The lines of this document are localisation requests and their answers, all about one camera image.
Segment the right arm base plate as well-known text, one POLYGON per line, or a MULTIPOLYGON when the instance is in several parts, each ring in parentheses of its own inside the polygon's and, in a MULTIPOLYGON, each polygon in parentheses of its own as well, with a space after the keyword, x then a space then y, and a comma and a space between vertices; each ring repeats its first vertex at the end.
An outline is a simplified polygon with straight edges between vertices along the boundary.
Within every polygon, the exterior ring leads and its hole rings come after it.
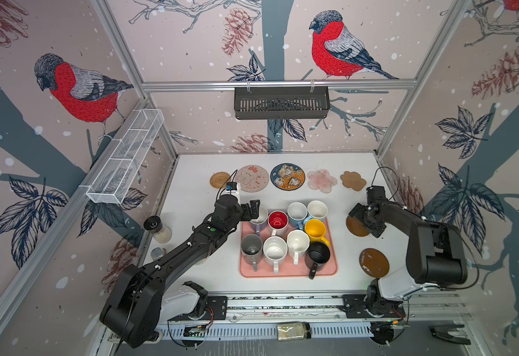
POLYGON ((370 299, 368 295, 343 295, 343 305, 339 310, 348 319, 355 318, 389 318, 401 319, 406 317, 406 311, 401 301, 389 301, 382 297, 370 299))

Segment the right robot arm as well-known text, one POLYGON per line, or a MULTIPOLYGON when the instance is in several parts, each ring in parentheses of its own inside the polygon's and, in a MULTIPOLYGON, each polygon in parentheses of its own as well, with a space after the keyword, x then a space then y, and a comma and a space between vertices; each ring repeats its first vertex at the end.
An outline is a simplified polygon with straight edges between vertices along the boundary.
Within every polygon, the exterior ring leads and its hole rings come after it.
POLYGON ((366 206, 358 203, 348 216, 360 221, 374 237, 380 237, 390 225, 409 238, 405 266, 372 280, 367 288, 367 310, 383 313, 425 286, 450 287, 467 281, 464 243, 455 226, 429 221, 388 200, 366 206))

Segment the brown round wooden coaster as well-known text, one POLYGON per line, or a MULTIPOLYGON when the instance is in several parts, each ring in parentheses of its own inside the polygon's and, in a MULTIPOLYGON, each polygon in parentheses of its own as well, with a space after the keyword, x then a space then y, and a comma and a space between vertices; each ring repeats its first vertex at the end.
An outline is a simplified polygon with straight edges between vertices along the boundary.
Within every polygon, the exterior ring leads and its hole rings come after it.
POLYGON ((346 227, 351 234, 357 237, 365 237, 370 234, 369 230, 355 217, 346 218, 346 227))

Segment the cork flower coaster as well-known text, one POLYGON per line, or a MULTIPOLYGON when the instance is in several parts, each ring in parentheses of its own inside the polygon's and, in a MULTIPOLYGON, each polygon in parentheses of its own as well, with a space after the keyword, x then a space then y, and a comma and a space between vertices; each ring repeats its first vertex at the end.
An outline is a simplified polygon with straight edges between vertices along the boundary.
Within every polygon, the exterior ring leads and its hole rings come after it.
POLYGON ((340 179, 344 187, 353 191, 362 191, 367 185, 366 180, 355 171, 345 171, 340 175, 340 179))

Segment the pink flower coaster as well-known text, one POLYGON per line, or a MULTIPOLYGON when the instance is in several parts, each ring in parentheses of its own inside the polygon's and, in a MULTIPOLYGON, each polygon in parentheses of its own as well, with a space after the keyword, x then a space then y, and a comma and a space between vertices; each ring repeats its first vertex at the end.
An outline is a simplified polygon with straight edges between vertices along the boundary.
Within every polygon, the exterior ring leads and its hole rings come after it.
POLYGON ((311 190, 318 190, 323 194, 332 192, 332 188, 337 185, 337 179, 330 175, 326 169, 309 171, 307 173, 308 187, 311 190))

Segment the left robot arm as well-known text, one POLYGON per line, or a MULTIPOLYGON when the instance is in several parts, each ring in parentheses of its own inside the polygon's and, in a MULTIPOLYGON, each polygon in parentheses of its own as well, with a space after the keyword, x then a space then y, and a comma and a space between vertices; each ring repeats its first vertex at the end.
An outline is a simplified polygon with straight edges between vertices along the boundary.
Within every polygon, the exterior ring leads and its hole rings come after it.
POLYGON ((213 255, 239 223, 257 219, 259 208, 259 200, 241 204, 231 194, 217 198, 214 211, 192 229, 184 243, 152 263, 123 269, 102 308, 100 322, 132 348, 148 341, 159 323, 167 289, 189 268, 213 255))

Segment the blue cartoon round coaster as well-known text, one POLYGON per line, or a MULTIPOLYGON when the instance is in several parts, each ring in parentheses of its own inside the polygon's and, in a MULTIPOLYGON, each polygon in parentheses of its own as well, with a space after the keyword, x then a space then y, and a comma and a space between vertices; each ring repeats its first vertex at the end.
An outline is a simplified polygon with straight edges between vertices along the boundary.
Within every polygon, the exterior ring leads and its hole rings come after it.
POLYGON ((304 184, 305 180, 304 170, 292 163, 281 163, 270 173, 271 183, 283 191, 295 191, 304 184))

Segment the pink bunny round coaster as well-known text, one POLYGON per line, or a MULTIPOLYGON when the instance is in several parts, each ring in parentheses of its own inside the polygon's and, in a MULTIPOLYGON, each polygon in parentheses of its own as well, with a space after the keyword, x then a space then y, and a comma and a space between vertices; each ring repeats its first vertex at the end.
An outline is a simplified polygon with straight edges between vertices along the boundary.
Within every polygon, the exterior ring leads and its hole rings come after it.
POLYGON ((238 170, 234 181, 241 191, 256 193, 262 191, 270 183, 270 177, 263 167, 248 165, 238 170))

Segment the rattan round coaster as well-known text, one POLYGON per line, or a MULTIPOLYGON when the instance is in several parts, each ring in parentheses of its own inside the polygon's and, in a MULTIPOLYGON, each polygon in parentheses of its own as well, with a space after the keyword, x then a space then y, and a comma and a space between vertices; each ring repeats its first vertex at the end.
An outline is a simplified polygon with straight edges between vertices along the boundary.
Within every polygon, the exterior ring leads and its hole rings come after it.
POLYGON ((226 186, 230 176, 229 173, 224 171, 217 172, 211 176, 209 183, 214 189, 221 190, 226 186))

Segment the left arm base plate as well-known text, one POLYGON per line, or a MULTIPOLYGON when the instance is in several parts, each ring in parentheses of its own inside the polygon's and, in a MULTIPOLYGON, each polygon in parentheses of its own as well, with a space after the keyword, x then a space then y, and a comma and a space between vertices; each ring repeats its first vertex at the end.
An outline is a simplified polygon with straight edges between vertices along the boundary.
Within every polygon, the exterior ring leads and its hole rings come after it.
POLYGON ((228 309, 226 296, 207 296, 197 303, 197 320, 225 320, 228 309))

